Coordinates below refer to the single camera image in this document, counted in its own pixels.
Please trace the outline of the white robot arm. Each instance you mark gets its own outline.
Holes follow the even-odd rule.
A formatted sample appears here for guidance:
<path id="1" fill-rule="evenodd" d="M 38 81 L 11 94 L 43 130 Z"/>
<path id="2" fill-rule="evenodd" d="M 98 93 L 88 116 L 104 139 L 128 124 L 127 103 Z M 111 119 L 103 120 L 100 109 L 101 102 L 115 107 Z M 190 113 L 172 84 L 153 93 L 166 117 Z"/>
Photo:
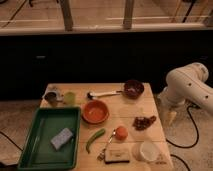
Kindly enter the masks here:
<path id="1" fill-rule="evenodd" d="M 158 95 L 162 107 L 160 118 L 164 126 L 172 123 L 176 117 L 175 108 L 183 105 L 186 100 L 213 115 L 213 88 L 205 83 L 208 77 L 207 67 L 199 62 L 167 73 L 167 86 Z"/>

